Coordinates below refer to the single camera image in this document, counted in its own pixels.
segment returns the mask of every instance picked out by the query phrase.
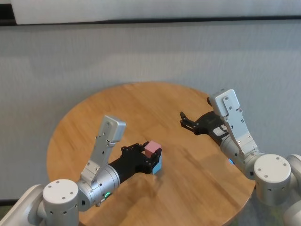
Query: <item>round wooden table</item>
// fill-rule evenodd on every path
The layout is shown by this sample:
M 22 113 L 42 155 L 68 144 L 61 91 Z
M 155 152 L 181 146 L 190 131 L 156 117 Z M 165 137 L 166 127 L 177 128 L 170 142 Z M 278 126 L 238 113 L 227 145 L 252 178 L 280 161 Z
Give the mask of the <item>round wooden table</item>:
M 122 146 L 154 140 L 162 145 L 157 175 L 135 174 L 99 208 L 80 213 L 86 226 L 221 226 L 240 212 L 251 196 L 248 180 L 207 135 L 180 125 L 180 111 L 196 120 L 212 108 L 207 95 L 181 85 L 140 82 L 96 93 L 61 120 L 48 147 L 50 181 L 79 179 L 89 160 L 104 115 L 127 123 L 110 162 Z

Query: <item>cube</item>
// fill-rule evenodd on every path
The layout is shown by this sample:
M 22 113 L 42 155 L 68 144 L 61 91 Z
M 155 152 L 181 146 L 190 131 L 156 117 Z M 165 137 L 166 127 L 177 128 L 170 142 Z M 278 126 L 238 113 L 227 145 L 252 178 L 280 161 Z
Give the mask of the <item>cube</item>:
M 159 148 L 161 148 L 161 145 L 151 140 L 144 148 L 146 157 L 150 158 Z

